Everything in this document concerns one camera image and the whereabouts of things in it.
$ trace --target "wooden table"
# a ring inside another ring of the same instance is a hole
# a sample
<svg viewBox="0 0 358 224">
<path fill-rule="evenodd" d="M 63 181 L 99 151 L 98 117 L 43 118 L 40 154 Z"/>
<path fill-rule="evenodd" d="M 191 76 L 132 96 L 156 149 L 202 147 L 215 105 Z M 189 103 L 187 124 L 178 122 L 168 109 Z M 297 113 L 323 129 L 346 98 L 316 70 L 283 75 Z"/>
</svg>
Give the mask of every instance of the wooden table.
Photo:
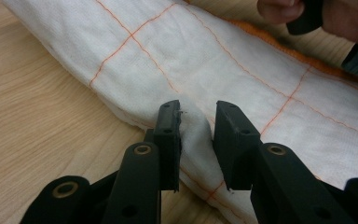
<svg viewBox="0 0 358 224">
<path fill-rule="evenodd" d="M 310 44 L 306 36 L 290 37 L 284 27 L 266 26 L 255 12 L 255 1 L 207 2 L 211 1 L 192 1 L 220 16 L 270 29 L 283 42 L 302 46 L 300 50 L 331 64 L 340 63 L 351 46 L 334 37 L 324 39 L 321 33 L 310 35 Z M 330 49 L 324 47 L 333 42 Z M 0 223 L 18 223 L 53 179 L 82 175 L 93 183 L 111 174 L 124 149 L 143 137 L 66 72 L 0 4 Z M 227 223 L 183 184 L 179 193 L 163 192 L 162 222 Z"/>
</svg>

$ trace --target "white cloth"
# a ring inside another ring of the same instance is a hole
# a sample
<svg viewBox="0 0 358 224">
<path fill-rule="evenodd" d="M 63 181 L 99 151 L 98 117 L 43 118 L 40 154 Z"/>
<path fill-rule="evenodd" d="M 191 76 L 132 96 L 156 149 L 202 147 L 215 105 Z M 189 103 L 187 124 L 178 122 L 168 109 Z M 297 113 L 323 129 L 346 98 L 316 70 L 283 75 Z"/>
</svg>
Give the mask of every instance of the white cloth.
<svg viewBox="0 0 358 224">
<path fill-rule="evenodd" d="M 256 223 L 213 153 L 216 102 L 238 105 L 263 142 L 289 146 L 323 181 L 358 177 L 358 84 L 332 77 L 185 2 L 4 0 L 121 119 L 152 128 L 179 99 L 181 179 L 232 223 Z"/>
</svg>

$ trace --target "orange stripe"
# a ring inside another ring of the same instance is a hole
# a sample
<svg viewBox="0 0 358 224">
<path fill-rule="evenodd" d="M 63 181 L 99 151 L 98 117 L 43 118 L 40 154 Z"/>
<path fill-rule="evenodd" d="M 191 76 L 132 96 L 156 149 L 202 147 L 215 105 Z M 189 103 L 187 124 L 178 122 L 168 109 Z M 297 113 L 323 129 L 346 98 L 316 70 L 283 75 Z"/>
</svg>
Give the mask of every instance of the orange stripe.
<svg viewBox="0 0 358 224">
<path fill-rule="evenodd" d="M 225 48 L 225 46 L 223 46 L 223 44 L 220 42 L 219 38 L 217 38 L 217 35 L 211 30 L 211 28 L 209 28 L 208 26 L 206 26 L 205 23 L 204 23 L 194 12 L 192 12 L 192 11 L 191 11 L 190 9 L 188 9 L 187 7 L 186 7 L 186 10 L 187 10 L 189 13 L 191 13 L 191 14 L 201 23 L 201 25 L 211 33 L 211 35 L 213 35 L 213 37 L 214 37 L 214 39 L 216 40 L 217 44 L 222 48 L 222 50 L 223 50 L 226 54 L 228 54 L 229 58 L 232 59 L 232 60 L 235 62 L 235 64 L 236 64 L 245 74 L 249 74 L 251 77 L 253 77 L 253 78 L 255 78 L 257 81 L 263 83 L 265 86 L 269 87 L 270 89 L 276 91 L 277 93 L 279 93 L 279 94 L 281 94 L 281 95 L 283 95 L 283 96 L 286 96 L 283 92 L 281 92 L 281 91 L 279 91 L 279 90 L 273 88 L 273 87 L 270 86 L 266 81 L 264 81 L 263 79 L 261 79 L 259 76 L 256 76 L 256 75 L 250 73 L 248 69 L 246 69 L 245 67 L 243 67 L 243 66 L 240 64 L 240 62 L 238 62 L 238 60 L 237 60 L 236 58 L 234 58 L 234 56 Z"/>
<path fill-rule="evenodd" d="M 208 198 L 205 199 L 205 201 L 208 202 L 208 200 L 209 200 L 210 198 L 214 198 L 215 193 L 223 186 L 224 183 L 225 183 L 225 181 L 222 180 L 222 181 L 220 182 L 219 186 L 217 186 L 217 188 L 215 188 L 212 192 L 208 192 L 208 193 L 209 193 L 209 196 L 208 196 Z"/>
<path fill-rule="evenodd" d="M 147 23 L 154 21 L 156 19 L 158 19 L 160 16 L 162 16 L 162 14 L 164 14 L 167 10 L 169 10 L 171 7 L 178 5 L 176 3 L 172 3 L 169 7 L 166 7 L 160 14 L 158 14 L 155 18 L 152 18 L 150 20 L 147 20 L 146 22 L 144 22 L 140 27 L 138 27 L 133 33 L 130 32 L 130 30 L 118 19 L 118 17 L 108 8 L 106 7 L 101 1 L 96 0 L 98 2 L 98 4 L 100 4 L 104 10 L 106 10 L 119 24 L 122 28 L 124 28 L 127 33 L 129 33 L 130 35 L 124 40 L 124 42 L 121 44 L 121 46 L 115 50 L 115 52 L 113 52 L 112 54 L 110 54 L 107 58 L 105 58 L 103 60 L 103 62 L 101 63 L 97 73 L 94 75 L 94 77 L 91 79 L 91 81 L 89 82 L 89 87 L 92 89 L 92 84 L 95 81 L 95 79 L 98 77 L 98 75 L 100 75 L 103 65 L 105 64 L 106 61 L 108 61 L 109 59 L 111 59 L 113 56 L 115 56 L 118 52 L 121 51 L 121 49 L 123 48 L 123 46 L 128 42 L 128 40 L 132 37 L 132 39 L 139 45 L 139 47 L 141 48 L 141 50 L 143 52 L 145 52 L 147 54 L 147 56 L 150 58 L 150 60 L 152 60 L 154 62 L 154 64 L 156 65 L 156 67 L 158 68 L 158 70 L 162 73 L 162 75 L 166 78 L 169 86 L 171 87 L 171 89 L 173 89 L 176 92 L 179 92 L 179 90 L 177 90 L 173 84 L 171 83 L 171 81 L 168 79 L 167 74 L 162 70 L 162 68 L 158 65 L 158 63 L 156 62 L 156 60 L 151 56 L 151 54 L 141 45 L 141 43 L 134 37 L 134 35 L 141 30 Z"/>
<path fill-rule="evenodd" d="M 293 95 L 298 91 L 298 89 L 301 86 L 301 82 L 304 79 L 304 76 L 310 71 L 310 67 L 307 68 L 307 70 L 305 71 L 305 73 L 302 75 L 300 81 L 298 82 L 298 85 L 296 87 L 296 89 L 292 92 L 292 94 L 289 96 L 289 98 L 287 99 L 287 101 L 283 104 L 283 106 L 281 107 L 281 109 L 278 111 L 278 113 L 275 115 L 274 118 L 272 118 L 272 120 L 269 121 L 269 123 L 266 125 L 266 127 L 263 129 L 263 131 L 261 132 L 261 135 L 264 134 L 264 132 L 266 131 L 266 129 L 270 126 L 270 124 L 278 117 L 280 116 L 280 114 L 282 113 L 283 109 L 287 106 L 287 104 L 293 99 Z"/>
<path fill-rule="evenodd" d="M 245 31 L 249 35 L 258 36 L 259 38 L 261 38 L 262 40 L 264 40 L 266 43 L 270 44 L 271 46 L 275 47 L 276 49 L 296 58 L 297 60 L 301 61 L 302 63 L 308 63 L 312 67 L 326 73 L 327 75 L 331 75 L 334 77 L 340 77 L 340 78 L 347 79 L 350 81 L 358 82 L 357 76 L 349 74 L 340 68 L 329 66 L 328 64 L 326 64 L 320 60 L 305 56 L 304 54 L 302 54 L 294 49 L 289 49 L 289 48 L 283 46 L 281 43 L 279 43 L 271 34 L 269 34 L 268 32 L 266 32 L 264 30 L 256 28 L 255 26 L 253 26 L 250 23 L 247 23 L 245 21 L 235 21 L 235 20 L 227 20 L 227 21 L 240 27 L 243 31 Z"/>
</svg>

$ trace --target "finger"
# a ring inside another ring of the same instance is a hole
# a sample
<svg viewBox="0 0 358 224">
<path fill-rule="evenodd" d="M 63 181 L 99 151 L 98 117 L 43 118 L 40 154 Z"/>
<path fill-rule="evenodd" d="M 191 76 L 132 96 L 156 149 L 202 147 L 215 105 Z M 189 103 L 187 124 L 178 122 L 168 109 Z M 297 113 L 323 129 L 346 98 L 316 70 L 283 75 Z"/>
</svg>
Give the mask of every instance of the finger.
<svg viewBox="0 0 358 224">
<path fill-rule="evenodd" d="M 298 2 L 291 7 L 281 7 L 258 1 L 257 10 L 269 23 L 287 23 L 297 19 L 301 15 L 304 11 L 304 3 Z"/>
<path fill-rule="evenodd" d="M 281 6 L 281 7 L 292 7 L 299 0 L 259 0 L 259 2 L 268 5 Z"/>
<path fill-rule="evenodd" d="M 358 5 L 356 7 L 343 1 L 325 0 L 323 29 L 327 33 L 358 43 Z"/>
</svg>

